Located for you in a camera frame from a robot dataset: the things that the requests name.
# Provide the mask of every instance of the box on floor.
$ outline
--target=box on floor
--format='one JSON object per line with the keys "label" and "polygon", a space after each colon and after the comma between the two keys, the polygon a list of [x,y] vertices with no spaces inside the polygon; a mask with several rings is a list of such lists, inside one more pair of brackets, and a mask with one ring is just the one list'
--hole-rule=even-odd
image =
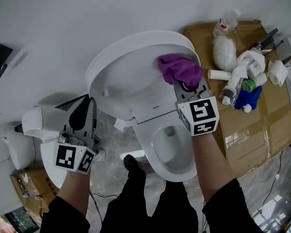
{"label": "box on floor", "polygon": [[[204,77],[217,98],[220,121],[213,135],[239,177],[259,167],[291,143],[291,106],[286,83],[279,87],[269,80],[263,85],[256,110],[248,114],[221,103],[219,95],[226,81],[207,78],[208,69],[217,69],[212,59],[215,24],[187,27],[184,35],[193,43],[204,68]],[[239,56],[265,35],[260,21],[242,21],[236,32],[228,37],[234,40]],[[277,60],[274,51],[266,59],[266,70],[270,60]]]}
{"label": "box on floor", "polygon": [[49,204],[59,189],[52,183],[44,169],[23,171],[11,175],[10,179],[21,203],[33,220],[41,226],[42,215],[49,211]]}

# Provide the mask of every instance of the wall hook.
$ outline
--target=wall hook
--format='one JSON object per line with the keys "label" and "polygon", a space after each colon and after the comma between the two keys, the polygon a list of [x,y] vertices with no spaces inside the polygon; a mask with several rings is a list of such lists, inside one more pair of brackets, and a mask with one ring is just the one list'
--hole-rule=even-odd
{"label": "wall hook", "polygon": [[0,44],[0,78],[1,78],[2,74],[4,73],[4,71],[6,70],[6,68],[8,67],[8,65],[5,64],[4,62],[10,56],[12,51],[13,51],[13,49],[11,49],[5,45]]}

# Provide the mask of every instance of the black shoe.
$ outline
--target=black shoe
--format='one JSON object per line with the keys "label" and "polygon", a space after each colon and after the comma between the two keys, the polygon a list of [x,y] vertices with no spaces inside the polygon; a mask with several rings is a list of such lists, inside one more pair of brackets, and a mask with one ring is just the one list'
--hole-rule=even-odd
{"label": "black shoe", "polygon": [[124,157],[124,167],[128,170],[128,171],[132,171],[134,169],[139,168],[138,166],[138,162],[135,159],[135,157],[133,157],[132,155],[128,154]]}

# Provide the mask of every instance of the black sleeve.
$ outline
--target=black sleeve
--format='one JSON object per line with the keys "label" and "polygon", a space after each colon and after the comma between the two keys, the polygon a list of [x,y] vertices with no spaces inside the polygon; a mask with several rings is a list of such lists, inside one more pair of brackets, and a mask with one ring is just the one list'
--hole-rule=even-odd
{"label": "black sleeve", "polygon": [[262,233],[251,218],[237,179],[223,186],[203,209],[210,232]]}
{"label": "black sleeve", "polygon": [[54,198],[48,208],[49,212],[43,214],[40,233],[88,232],[90,224],[84,215],[60,197]]}

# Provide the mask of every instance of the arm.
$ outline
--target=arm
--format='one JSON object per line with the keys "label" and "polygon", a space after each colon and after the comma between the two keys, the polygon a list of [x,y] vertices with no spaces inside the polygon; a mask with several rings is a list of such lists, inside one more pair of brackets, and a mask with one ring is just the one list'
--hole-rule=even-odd
{"label": "arm", "polygon": [[212,134],[192,138],[197,175],[205,201],[231,180],[235,174],[223,156]]}
{"label": "arm", "polygon": [[40,232],[86,233],[90,224],[86,220],[89,198],[90,171],[87,175],[67,172],[64,184],[56,198],[43,214]]}
{"label": "arm", "polygon": [[58,193],[60,198],[72,205],[84,216],[86,216],[88,206],[90,173],[91,171],[84,175],[68,171],[64,184]]}
{"label": "arm", "polygon": [[207,202],[203,213],[210,231],[261,233],[251,218],[243,191],[212,134],[192,138],[200,188]]}

